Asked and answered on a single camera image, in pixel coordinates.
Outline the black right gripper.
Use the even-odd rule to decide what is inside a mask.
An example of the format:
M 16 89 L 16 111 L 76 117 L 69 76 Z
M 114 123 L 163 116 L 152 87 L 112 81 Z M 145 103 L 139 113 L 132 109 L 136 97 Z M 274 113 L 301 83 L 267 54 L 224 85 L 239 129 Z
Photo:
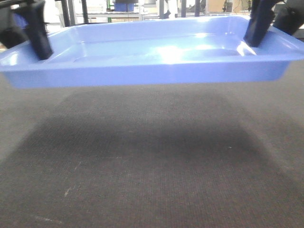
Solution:
M 276 0 L 252 0 L 250 20 L 244 35 L 244 41 L 250 47 L 258 47 L 274 19 L 272 8 Z M 304 24 L 304 1 L 284 0 L 273 27 L 293 35 Z

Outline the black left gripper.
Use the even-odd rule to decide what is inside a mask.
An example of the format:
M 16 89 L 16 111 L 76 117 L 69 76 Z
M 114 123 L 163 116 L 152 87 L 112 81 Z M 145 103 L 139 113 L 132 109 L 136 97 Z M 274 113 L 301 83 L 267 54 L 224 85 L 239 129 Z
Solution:
M 22 4 L 15 13 L 27 23 L 25 31 L 16 24 L 12 5 Z M 10 49 L 28 41 L 40 60 L 48 59 L 52 54 L 44 22 L 45 1 L 1 0 L 0 1 L 0 42 Z

